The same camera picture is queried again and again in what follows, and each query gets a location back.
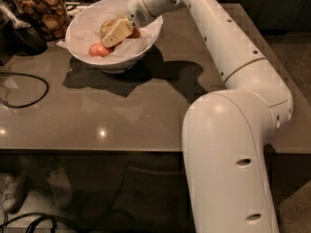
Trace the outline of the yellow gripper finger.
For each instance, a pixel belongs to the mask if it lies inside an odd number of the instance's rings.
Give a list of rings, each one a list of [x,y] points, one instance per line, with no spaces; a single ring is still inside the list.
[[[133,33],[133,24],[127,18],[109,19],[101,25],[101,43],[113,47]]]

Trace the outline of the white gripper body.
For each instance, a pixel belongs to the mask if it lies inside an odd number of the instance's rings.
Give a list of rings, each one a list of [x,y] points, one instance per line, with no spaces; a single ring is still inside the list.
[[[180,0],[128,0],[123,14],[135,27],[145,27],[158,17],[182,5]]]

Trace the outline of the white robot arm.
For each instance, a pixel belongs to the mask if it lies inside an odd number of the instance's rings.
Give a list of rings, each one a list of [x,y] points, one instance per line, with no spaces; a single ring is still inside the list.
[[[185,5],[225,89],[188,108],[182,146],[196,233],[279,233],[263,148],[291,120],[283,79],[217,0],[129,0],[144,27]]]

